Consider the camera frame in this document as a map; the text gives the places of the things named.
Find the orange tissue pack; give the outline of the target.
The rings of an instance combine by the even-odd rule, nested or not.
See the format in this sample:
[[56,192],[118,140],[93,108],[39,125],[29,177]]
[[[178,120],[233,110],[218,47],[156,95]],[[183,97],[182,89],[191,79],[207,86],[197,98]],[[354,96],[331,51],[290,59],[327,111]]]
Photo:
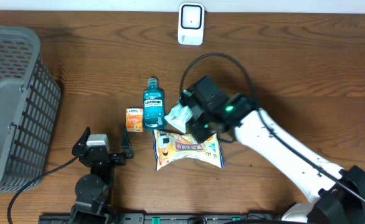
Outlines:
[[143,109],[126,109],[126,128],[128,132],[143,132]]

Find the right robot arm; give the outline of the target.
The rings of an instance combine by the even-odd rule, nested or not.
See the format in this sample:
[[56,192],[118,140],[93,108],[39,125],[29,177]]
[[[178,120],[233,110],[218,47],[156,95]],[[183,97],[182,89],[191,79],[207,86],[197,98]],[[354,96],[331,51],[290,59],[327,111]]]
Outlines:
[[180,102],[193,117],[191,134],[203,142],[213,133],[232,130],[236,140],[268,160],[303,193],[280,218],[282,223],[365,223],[365,171],[349,170],[321,157],[281,128],[258,98],[227,96],[209,77],[181,90]]

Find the yellow snack bag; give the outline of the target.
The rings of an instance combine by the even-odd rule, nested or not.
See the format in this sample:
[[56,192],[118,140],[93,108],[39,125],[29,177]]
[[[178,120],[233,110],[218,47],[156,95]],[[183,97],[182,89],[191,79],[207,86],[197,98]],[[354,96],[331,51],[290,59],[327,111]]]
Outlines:
[[224,168],[224,158],[217,134],[202,143],[197,142],[192,134],[177,134],[167,131],[153,131],[153,150],[156,170],[180,159],[197,159]]

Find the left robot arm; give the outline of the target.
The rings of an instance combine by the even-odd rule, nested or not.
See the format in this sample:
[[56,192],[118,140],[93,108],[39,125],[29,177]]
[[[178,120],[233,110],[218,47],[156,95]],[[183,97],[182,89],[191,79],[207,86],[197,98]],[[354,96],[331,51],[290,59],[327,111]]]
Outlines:
[[75,185],[76,201],[71,210],[69,224],[119,223],[120,216],[111,209],[111,196],[115,183],[115,168],[124,166],[127,159],[135,156],[126,127],[121,137],[121,152],[109,152],[106,134],[92,134],[89,127],[74,144],[72,154],[90,173],[81,177]]

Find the teal plastic bottle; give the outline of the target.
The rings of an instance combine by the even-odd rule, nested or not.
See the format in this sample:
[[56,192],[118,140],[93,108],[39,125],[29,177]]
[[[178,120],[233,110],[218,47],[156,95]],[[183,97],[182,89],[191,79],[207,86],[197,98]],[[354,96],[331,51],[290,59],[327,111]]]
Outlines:
[[164,91],[158,79],[148,79],[148,88],[143,93],[143,127],[147,130],[165,129]]

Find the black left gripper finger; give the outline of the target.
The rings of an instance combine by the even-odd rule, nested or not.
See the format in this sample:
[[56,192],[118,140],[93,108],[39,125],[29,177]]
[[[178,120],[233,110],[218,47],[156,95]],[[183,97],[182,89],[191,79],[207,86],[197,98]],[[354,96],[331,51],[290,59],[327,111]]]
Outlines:
[[134,150],[128,137],[128,131],[126,126],[123,127],[121,149],[126,159],[133,159],[135,157]]
[[85,131],[81,135],[81,137],[78,139],[78,141],[75,143],[75,146],[85,146],[87,143],[87,139],[91,133],[91,129],[89,126],[85,128]]

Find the pale green wipes pack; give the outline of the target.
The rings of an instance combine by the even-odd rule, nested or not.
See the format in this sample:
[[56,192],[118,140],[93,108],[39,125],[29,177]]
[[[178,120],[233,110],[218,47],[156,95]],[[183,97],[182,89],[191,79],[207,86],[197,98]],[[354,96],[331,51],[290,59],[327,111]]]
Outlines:
[[186,123],[192,118],[192,111],[178,102],[164,118],[172,127],[185,134]]

